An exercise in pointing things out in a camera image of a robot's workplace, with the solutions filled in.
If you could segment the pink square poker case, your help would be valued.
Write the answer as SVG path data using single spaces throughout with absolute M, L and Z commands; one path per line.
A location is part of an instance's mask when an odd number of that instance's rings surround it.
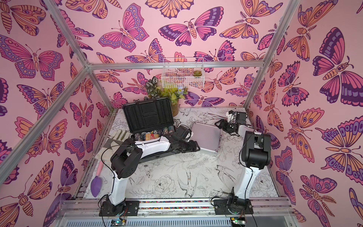
M 216 157 L 220 149 L 222 130 L 216 126 L 194 123 L 191 140 L 196 141 L 203 154 Z

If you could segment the dark grey poker case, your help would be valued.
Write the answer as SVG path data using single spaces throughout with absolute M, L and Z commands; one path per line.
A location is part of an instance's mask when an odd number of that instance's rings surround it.
M 135 133 L 149 132 L 174 126 L 172 104 L 167 97 L 129 103 L 123 106 L 123 111 L 131 133 L 131 138 L 133 138 Z

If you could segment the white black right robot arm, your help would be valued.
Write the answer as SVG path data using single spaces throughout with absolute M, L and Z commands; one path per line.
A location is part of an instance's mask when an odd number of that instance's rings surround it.
M 227 208 L 231 213 L 252 214 L 250 191 L 261 170 L 270 164 L 271 136 L 248 125 L 245 112 L 231 110 L 226 115 L 227 119 L 216 122 L 215 126 L 231 136 L 244 137 L 238 156 L 243 172 L 228 195 Z

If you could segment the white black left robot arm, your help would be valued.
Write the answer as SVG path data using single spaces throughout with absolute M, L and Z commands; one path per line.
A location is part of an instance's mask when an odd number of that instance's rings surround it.
M 115 177 L 107 200 L 111 207 L 124 208 L 128 178 L 139 164 L 173 154 L 200 151 L 198 143 L 191 140 L 191 136 L 189 128 L 180 126 L 176 131 L 150 141 L 135 141 L 133 138 L 123 141 L 110 158 Z

